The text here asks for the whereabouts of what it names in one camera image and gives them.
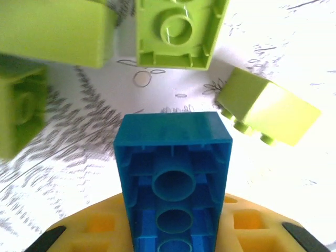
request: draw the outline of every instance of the blue block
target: blue block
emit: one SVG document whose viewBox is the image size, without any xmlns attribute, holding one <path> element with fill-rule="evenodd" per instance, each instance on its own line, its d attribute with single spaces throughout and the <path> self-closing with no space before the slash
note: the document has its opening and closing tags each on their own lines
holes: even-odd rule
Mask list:
<svg viewBox="0 0 336 252">
<path fill-rule="evenodd" d="M 214 252 L 232 138 L 216 112 L 125 115 L 114 150 L 135 252 Z"/>
</svg>

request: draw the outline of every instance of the lime green block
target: lime green block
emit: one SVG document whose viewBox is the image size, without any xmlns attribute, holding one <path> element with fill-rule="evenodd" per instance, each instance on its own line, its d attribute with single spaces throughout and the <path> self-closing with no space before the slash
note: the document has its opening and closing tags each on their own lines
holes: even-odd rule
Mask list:
<svg viewBox="0 0 336 252">
<path fill-rule="evenodd" d="M 279 85 L 235 68 L 217 98 L 222 114 L 235 118 L 243 133 L 261 132 L 267 144 L 275 140 L 296 145 L 321 111 Z"/>
<path fill-rule="evenodd" d="M 136 0 L 143 67 L 207 70 L 229 0 Z"/>
<path fill-rule="evenodd" d="M 47 69 L 0 55 L 0 158 L 14 158 L 45 126 Z"/>
<path fill-rule="evenodd" d="M 117 15 L 106 0 L 0 0 L 0 53 L 101 68 Z"/>
</svg>

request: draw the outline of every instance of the building block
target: building block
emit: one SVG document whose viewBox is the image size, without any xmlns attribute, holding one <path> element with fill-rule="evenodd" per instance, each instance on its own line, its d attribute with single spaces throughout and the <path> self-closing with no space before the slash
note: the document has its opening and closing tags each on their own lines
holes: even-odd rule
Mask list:
<svg viewBox="0 0 336 252">
<path fill-rule="evenodd" d="M 118 194 L 60 220 L 25 252 L 133 251 L 123 202 Z M 233 195 L 225 195 L 220 218 L 216 252 L 330 252 L 294 220 Z"/>
<path fill-rule="evenodd" d="M 143 67 L 207 70 L 229 0 L 136 0 Z"/>
<path fill-rule="evenodd" d="M 267 144 L 294 146 L 321 115 L 321 111 L 281 86 L 235 68 L 223 86 L 218 102 L 222 114 L 235 119 L 235 128 L 251 135 L 261 132 Z"/>
<path fill-rule="evenodd" d="M 0 1 L 0 53 L 92 68 L 113 55 L 117 15 L 106 0 Z"/>
<path fill-rule="evenodd" d="M 214 252 L 231 148 L 216 112 L 124 117 L 114 150 L 135 252 Z"/>
<path fill-rule="evenodd" d="M 47 69 L 0 55 L 0 158 L 14 158 L 45 126 Z"/>
</svg>

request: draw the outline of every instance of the toy brick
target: toy brick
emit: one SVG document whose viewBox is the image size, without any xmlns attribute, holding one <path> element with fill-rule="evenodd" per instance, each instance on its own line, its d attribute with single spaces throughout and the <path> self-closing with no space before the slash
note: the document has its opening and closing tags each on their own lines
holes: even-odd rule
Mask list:
<svg viewBox="0 0 336 252">
<path fill-rule="evenodd" d="M 231 148 L 216 112 L 124 117 L 114 150 L 135 252 L 214 252 Z"/>
<path fill-rule="evenodd" d="M 261 139 L 296 145 L 321 111 L 263 77 L 235 68 L 220 92 L 222 114 L 235 119 L 242 133 L 262 133 Z"/>
<path fill-rule="evenodd" d="M 260 205 L 226 194 L 220 216 L 216 251 L 229 252 L 328 252 L 299 223 Z M 193 236 L 206 252 L 209 239 Z M 157 252 L 154 239 L 142 239 L 141 250 Z M 191 251 L 176 247 L 169 252 Z M 123 195 L 89 206 L 53 224 L 26 252 L 131 252 L 132 237 Z"/>
<path fill-rule="evenodd" d="M 0 55 L 0 158 L 14 158 L 45 126 L 47 69 Z"/>
<path fill-rule="evenodd" d="M 229 0 L 136 0 L 143 67 L 207 70 Z"/>
<path fill-rule="evenodd" d="M 112 57 L 117 20 L 103 2 L 2 1 L 0 53 L 101 68 Z"/>
</svg>

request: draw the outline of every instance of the black strip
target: black strip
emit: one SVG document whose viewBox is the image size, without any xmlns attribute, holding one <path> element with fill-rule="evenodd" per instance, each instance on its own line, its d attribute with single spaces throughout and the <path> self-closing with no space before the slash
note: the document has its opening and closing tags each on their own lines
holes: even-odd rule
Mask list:
<svg viewBox="0 0 336 252">
<path fill-rule="evenodd" d="M 282 226 L 307 252 L 330 252 L 330 250 L 303 227 L 299 227 L 290 222 L 283 222 Z"/>
<path fill-rule="evenodd" d="M 58 226 L 44 232 L 25 252 L 47 252 L 65 229 L 65 226 Z"/>
</svg>

